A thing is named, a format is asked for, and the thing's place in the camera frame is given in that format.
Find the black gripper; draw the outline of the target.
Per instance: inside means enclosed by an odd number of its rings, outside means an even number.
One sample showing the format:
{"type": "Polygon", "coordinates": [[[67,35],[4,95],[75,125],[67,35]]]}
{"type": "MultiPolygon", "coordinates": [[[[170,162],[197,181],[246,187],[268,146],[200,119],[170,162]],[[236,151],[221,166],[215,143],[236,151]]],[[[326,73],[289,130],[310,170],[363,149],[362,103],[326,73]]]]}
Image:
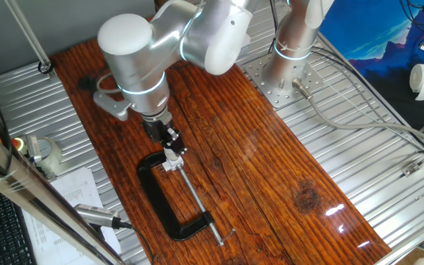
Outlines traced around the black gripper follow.
{"type": "Polygon", "coordinates": [[[156,142],[160,142],[164,149],[171,149],[176,155],[184,155],[187,148],[183,142],[180,131],[174,129],[174,122],[168,121],[165,124],[158,121],[142,121],[143,128],[147,135],[156,142]]]}

